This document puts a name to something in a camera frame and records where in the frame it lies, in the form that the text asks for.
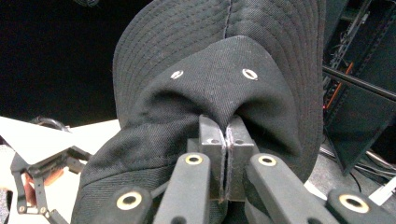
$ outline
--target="wire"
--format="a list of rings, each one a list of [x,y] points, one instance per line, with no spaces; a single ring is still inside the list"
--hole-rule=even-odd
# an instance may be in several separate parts
[[[368,173],[365,173],[364,171],[361,171],[361,170],[358,170],[358,169],[356,169],[356,171],[359,172],[359,173],[361,173],[361,175],[364,175],[364,176],[366,176],[367,178],[371,179],[371,180],[372,180],[373,182],[375,182],[378,186],[384,186],[384,184],[382,184],[382,183],[380,183],[380,182],[378,181],[378,178],[381,178],[381,180],[382,180],[383,177],[378,176],[378,175],[369,175]]]
[[[357,165],[360,166],[360,167],[366,168],[366,169],[371,169],[373,171],[382,173],[384,175],[396,175],[396,173],[379,170],[379,169],[374,168],[373,166],[365,165],[365,164],[362,164],[362,163],[358,163]]]
[[[38,116],[37,118],[30,120],[29,122],[33,123],[33,124],[40,125],[40,126],[46,124],[46,125],[49,125],[57,130],[61,130],[61,131],[70,133],[68,128],[66,126],[64,126],[63,123],[61,123],[60,121],[58,121],[56,119],[43,118],[41,116]]]
[[[325,143],[325,142],[327,141],[327,136],[326,136],[326,134],[323,134],[323,136],[324,136],[324,138],[323,138],[322,144]]]
[[[161,195],[162,193],[164,193],[166,191],[166,188],[168,188],[168,185],[169,185],[169,181],[165,182],[158,188],[154,189],[151,192],[151,197],[154,199],[154,198],[158,197],[159,195]]]
[[[360,167],[359,165],[356,165],[355,169],[363,170],[364,172],[368,172],[368,173],[373,174],[373,175],[379,175],[379,176],[385,177],[386,179],[390,179],[390,177],[387,176],[387,175],[381,175],[379,173],[376,173],[376,172],[373,172],[371,170],[367,170],[367,169],[365,169],[363,167]]]
[[[352,173],[349,173],[349,174],[350,174],[350,175],[352,176],[352,178],[355,180],[356,184],[358,185],[359,192],[361,193],[361,184],[359,183],[358,179],[357,179]]]
[[[346,75],[349,75],[350,71],[352,70],[353,67],[353,62],[347,65],[348,68],[346,70]],[[341,90],[341,87],[343,86],[342,83],[338,84],[337,88],[335,89],[334,93],[332,94],[332,99],[330,99],[329,103],[326,105],[326,108],[329,108],[329,106],[332,104],[332,101],[334,100],[335,96],[337,96],[337,93]]]
[[[366,155],[368,156],[368,158],[372,162],[374,162],[373,160],[375,160],[375,161],[379,162],[380,164],[382,164],[381,166],[385,165],[384,168],[388,168],[390,170],[396,170],[396,168],[392,164],[390,164],[387,161],[383,160],[380,156],[376,155],[375,153],[373,153],[371,151],[366,151]]]

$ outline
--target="black fabric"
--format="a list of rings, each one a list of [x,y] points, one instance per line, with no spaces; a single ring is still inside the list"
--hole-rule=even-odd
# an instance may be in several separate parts
[[[114,189],[166,181],[201,114],[223,131],[238,114],[260,151],[306,180],[321,135],[323,15],[316,0],[163,0],[143,9],[114,56],[121,131],[85,167],[72,222],[90,223]]]

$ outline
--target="black metal bar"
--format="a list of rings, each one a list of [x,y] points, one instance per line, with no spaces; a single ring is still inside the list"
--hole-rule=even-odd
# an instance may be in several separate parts
[[[28,166],[29,164],[18,153],[15,153],[10,169],[17,187],[17,210],[19,214],[25,214],[27,212],[26,193],[23,187],[22,174]]]
[[[210,199],[224,200],[224,172],[226,146],[219,125],[212,119],[201,115],[199,118],[198,151],[209,157],[210,163]]]
[[[35,183],[35,198],[37,199],[37,213],[46,214],[48,211],[46,191],[44,189],[44,178],[33,177]]]
[[[249,224],[274,224],[271,218],[253,206],[248,200],[245,200],[245,215]]]
[[[50,224],[68,224],[66,220],[54,209],[49,213],[48,217],[45,217]]]
[[[238,116],[234,116],[227,126],[227,183],[226,199],[233,202],[245,200],[243,175],[250,158],[259,153],[254,141],[250,138],[248,130]]]
[[[396,217],[367,196],[350,189],[330,191],[326,207],[340,223],[396,223]]]
[[[202,153],[180,156],[154,223],[209,221],[210,159]]]
[[[334,70],[328,66],[323,66],[323,72],[324,75],[333,78],[339,82],[342,82],[348,86],[356,86],[365,91],[369,91],[375,95],[391,100],[392,102],[396,102],[396,93],[392,91],[387,91],[385,89],[377,87],[376,85],[370,84],[356,77],[347,76],[346,74]]]
[[[78,175],[84,169],[85,164],[76,160],[72,157],[67,158],[66,166],[69,167],[69,171],[73,174]]]
[[[254,155],[247,167],[247,179],[274,223],[338,223],[276,156]]]

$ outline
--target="screw hole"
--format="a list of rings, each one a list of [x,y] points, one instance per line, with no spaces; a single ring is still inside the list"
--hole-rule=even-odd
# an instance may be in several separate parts
[[[270,156],[260,156],[259,163],[264,166],[275,166],[276,160]]]
[[[190,155],[186,158],[186,163],[188,165],[198,165],[201,164],[201,162],[203,161],[202,157],[199,155]]]
[[[344,207],[357,213],[364,214],[368,213],[370,210],[369,205],[360,197],[355,195],[343,194],[340,195],[339,200]]]
[[[123,194],[117,199],[117,207],[121,210],[131,210],[142,202],[142,195],[136,191]]]
[[[242,74],[248,79],[257,80],[257,74],[250,69],[243,69]]]
[[[122,202],[125,204],[134,203],[134,202],[136,202],[136,197],[134,197],[134,196],[126,197],[126,198],[124,198],[124,200]]]
[[[317,220],[316,218],[311,217],[308,219],[308,224],[322,224],[322,222]]]
[[[187,220],[184,217],[174,217],[171,221],[171,224],[186,224]]]
[[[271,160],[268,159],[268,158],[262,158],[262,161],[263,161],[263,162],[268,162],[268,163],[271,162]]]
[[[353,199],[346,199],[346,202],[349,203],[349,204],[352,204],[355,207],[362,207],[361,203],[359,203],[359,202],[357,202],[357,201],[355,201]]]
[[[196,161],[198,161],[198,158],[196,158],[196,157],[191,157],[191,158],[189,158],[189,161],[196,162]]]

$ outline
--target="cable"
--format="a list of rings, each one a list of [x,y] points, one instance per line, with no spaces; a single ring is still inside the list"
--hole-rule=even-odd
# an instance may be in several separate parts
[[[363,168],[363,167],[360,167],[359,165],[356,165],[356,166],[355,166],[355,169],[363,170],[363,171],[368,172],[368,173],[370,173],[370,174],[379,175],[379,176],[385,177],[386,179],[390,179],[390,177],[387,176],[387,175],[381,175],[381,174],[379,174],[379,173],[376,173],[376,172],[367,170],[367,169],[365,169],[365,168]]]
[[[70,133],[69,129],[66,126],[64,126],[63,123],[61,123],[60,121],[58,121],[56,119],[43,118],[41,116],[38,116],[37,118],[30,120],[29,122],[33,123],[33,124],[40,125],[40,126],[46,124],[46,125],[49,125],[57,130],[61,130],[61,131]]]
[[[386,166],[385,168],[388,168],[390,170],[396,170],[396,168],[392,164],[390,164],[387,161],[383,160],[380,156],[376,155],[375,153],[373,153],[371,151],[366,151],[366,155],[368,156],[368,158],[371,161],[373,161],[373,160],[378,161],[380,164],[385,165]]]
[[[358,179],[352,174],[352,172],[349,173],[349,174],[350,174],[350,175],[352,176],[352,178],[355,180],[356,184],[358,185],[359,192],[361,193],[361,184],[359,183]]]
[[[323,138],[322,144],[324,144],[324,143],[327,141],[327,136],[326,136],[326,134],[323,134],[323,135],[324,135],[324,138]]]
[[[381,183],[381,182],[386,182],[385,180],[383,180],[382,176],[378,176],[378,175],[370,175],[364,171],[358,170],[356,169],[357,172],[361,173],[361,175],[366,176],[368,179],[371,179],[373,182],[375,182],[378,186],[384,186],[385,184]]]
[[[372,166],[365,165],[365,164],[362,164],[362,163],[358,163],[357,166],[360,166],[360,167],[366,168],[366,169],[371,169],[373,171],[376,171],[376,172],[384,174],[384,175],[396,175],[396,173],[391,173],[391,172],[386,172],[386,171],[383,171],[383,170],[379,170],[379,169],[376,169],[376,168],[374,168]]]
[[[151,192],[151,197],[154,199],[164,193],[166,191],[166,188],[168,188],[169,181],[165,182],[164,184],[160,185],[158,188],[154,189]]]
[[[387,166],[387,165],[385,165],[385,164],[383,164],[383,163],[381,163],[381,162],[379,162],[379,161],[374,160],[373,158],[371,158],[371,157],[369,157],[369,156],[367,156],[367,159],[368,159],[370,162],[372,162],[373,164],[375,164],[376,166],[379,166],[379,167],[381,167],[381,168],[383,168],[383,169],[386,169],[386,170],[395,171],[395,169],[392,168],[393,166],[392,166],[392,167],[389,167],[389,166]]]

